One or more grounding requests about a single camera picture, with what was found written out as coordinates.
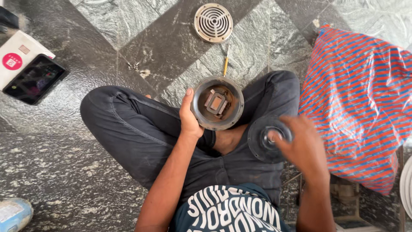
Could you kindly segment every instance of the metal horn grille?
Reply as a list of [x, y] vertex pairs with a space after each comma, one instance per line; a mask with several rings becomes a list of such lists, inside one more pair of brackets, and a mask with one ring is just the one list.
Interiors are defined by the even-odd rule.
[[208, 3], [197, 10], [194, 27], [204, 41], [221, 43], [232, 33], [233, 20], [226, 8], [219, 4]]

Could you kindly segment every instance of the smartphone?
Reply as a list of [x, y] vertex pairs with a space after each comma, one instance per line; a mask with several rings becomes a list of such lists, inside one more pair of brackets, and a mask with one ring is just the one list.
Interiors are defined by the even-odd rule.
[[66, 74], [65, 68], [45, 54], [39, 54], [3, 89], [3, 93], [34, 105]]

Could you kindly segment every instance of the plastic bag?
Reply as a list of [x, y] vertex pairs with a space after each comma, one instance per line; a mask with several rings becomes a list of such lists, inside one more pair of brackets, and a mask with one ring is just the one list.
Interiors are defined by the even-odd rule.
[[412, 54], [364, 34], [321, 28], [300, 99], [331, 173], [384, 195], [411, 133]]

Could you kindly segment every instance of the knee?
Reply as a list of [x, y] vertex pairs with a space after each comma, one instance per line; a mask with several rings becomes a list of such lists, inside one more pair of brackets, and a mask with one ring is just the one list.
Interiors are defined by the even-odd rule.
[[287, 70], [272, 71], [268, 73], [267, 81], [274, 83], [286, 81], [299, 86], [299, 78], [297, 78], [295, 73]]
[[90, 91], [80, 104], [80, 115], [83, 117], [93, 111], [94, 108], [106, 108], [110, 104], [110, 98], [119, 91], [118, 86], [101, 86]]

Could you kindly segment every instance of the leg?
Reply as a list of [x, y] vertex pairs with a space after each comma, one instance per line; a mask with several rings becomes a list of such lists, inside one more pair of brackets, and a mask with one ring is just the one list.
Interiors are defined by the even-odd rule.
[[[180, 134], [178, 110], [117, 86], [92, 90], [80, 106], [83, 121], [96, 139], [148, 189]], [[207, 145], [213, 135], [206, 131], [198, 145]], [[226, 183], [227, 176], [221, 175], [221, 162], [197, 147], [182, 195], [198, 191], [198, 185]]]
[[252, 182], [262, 187], [279, 205], [280, 175], [283, 163], [268, 164], [258, 160], [250, 151], [247, 134], [250, 125], [265, 115], [297, 115], [299, 80], [289, 71], [268, 73], [244, 90], [245, 109], [240, 120], [249, 123], [236, 149], [223, 157], [230, 184]]

